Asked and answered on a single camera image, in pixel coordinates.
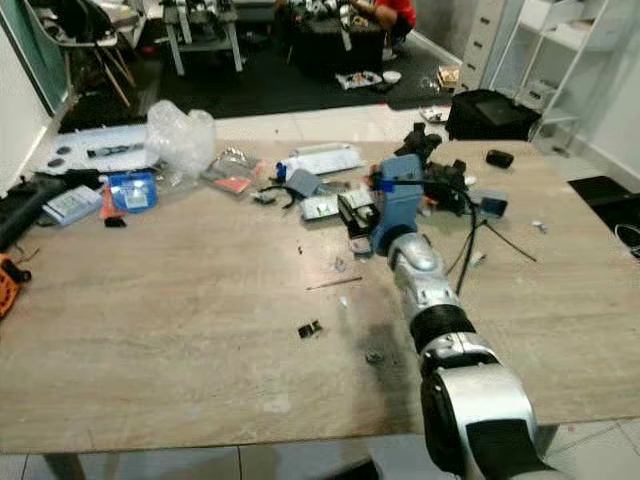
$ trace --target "bowl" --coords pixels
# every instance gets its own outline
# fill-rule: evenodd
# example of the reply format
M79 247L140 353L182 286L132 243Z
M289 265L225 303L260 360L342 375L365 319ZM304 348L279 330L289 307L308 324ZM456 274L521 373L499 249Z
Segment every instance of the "bowl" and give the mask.
M395 72L393 70L387 70L382 74L382 78L384 78L385 82L393 85L400 81L400 79L402 78L402 74L400 72Z

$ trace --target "red shirt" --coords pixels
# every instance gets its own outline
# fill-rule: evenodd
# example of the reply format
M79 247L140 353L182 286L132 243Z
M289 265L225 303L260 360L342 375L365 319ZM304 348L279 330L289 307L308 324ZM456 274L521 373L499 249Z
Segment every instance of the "red shirt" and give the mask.
M416 26L416 10L413 8L411 0L376 0L376 5L383 5L395 10L398 15L402 15L409 22L409 25Z

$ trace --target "black carpet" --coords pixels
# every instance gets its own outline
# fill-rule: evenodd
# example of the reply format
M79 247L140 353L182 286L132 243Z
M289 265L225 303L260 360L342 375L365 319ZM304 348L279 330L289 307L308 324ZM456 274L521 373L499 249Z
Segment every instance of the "black carpet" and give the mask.
M236 73L230 52L201 52L183 54L186 75L178 77L168 44L154 43L163 36L166 33L160 21L147 22L138 48L144 61L130 59L136 90L118 77L132 100L131 109L125 108L111 85L103 81L80 97L63 119L60 133L145 122L149 107L160 99L171 100L185 112L199 109L214 118L228 118L379 103L404 110L448 103L451 98L433 88L438 60L411 38L398 58L384 65L402 73L402 80L387 93L380 93L366 87L344 91L332 75L305 75L295 64L286 64L277 42L271 39L257 45L241 37L247 59L242 73ZM155 53L145 51L149 47Z
M183 78L176 75L173 64L167 60L159 96L173 101L185 111L206 110L214 118L378 103L403 110L450 100L450 95L441 94L432 87L438 60L411 39L405 43L397 59L385 63L385 69L396 70L403 75L400 83L387 93L366 87L344 91L331 76L306 76L296 65L287 65L285 57L273 43L246 56L244 71L238 74L233 69L230 55L183 55L186 70Z

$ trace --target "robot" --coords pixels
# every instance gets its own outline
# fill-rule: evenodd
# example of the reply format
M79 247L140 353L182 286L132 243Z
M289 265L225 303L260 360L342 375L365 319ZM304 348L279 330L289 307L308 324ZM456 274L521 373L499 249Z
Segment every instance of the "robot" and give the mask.
M401 292L420 359L426 445L434 463L469 480L567 478L538 457L536 418L520 379L478 335L442 259L417 233L425 194L421 159L390 158L376 176L375 206L363 212L339 200L340 215L352 240L366 236L387 258Z

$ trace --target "chair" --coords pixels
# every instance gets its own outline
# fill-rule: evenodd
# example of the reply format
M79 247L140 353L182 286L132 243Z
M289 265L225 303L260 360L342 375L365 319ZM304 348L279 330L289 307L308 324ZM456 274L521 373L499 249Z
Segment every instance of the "chair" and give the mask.
M114 90L125 106L127 108L131 108L131 102L122 90L122 87L118 83L118 80L116 79L112 69L109 67L109 64L116 68L131 87L136 88L133 75L127 67L118 47L121 39L126 45L131 47L127 40L122 38L121 30L131 28L137 24L139 14L136 10L120 3L114 3L113 1L104 1L104 4L102 4L99 0L74 0L72 3L74 6L77 6L80 11L84 11L86 13L91 8L98 8L104 14L102 16L108 18L108 21L110 22L110 29L106 31L104 35L101 35L100 38L92 39L92 41L87 41L86 39L76 41L75 38L71 38L67 35L65 30L61 27L61 23L63 23L61 20L63 19L56 16L56 13L51 9L50 5L53 5L52 3L47 3L43 0L23 1L29 15L31 16L32 23L34 23L50 41L58 45L62 50L65 59L65 74L69 91L75 89L71 73L72 54L74 51L86 50L96 57L98 64L100 65L101 72L113 85Z

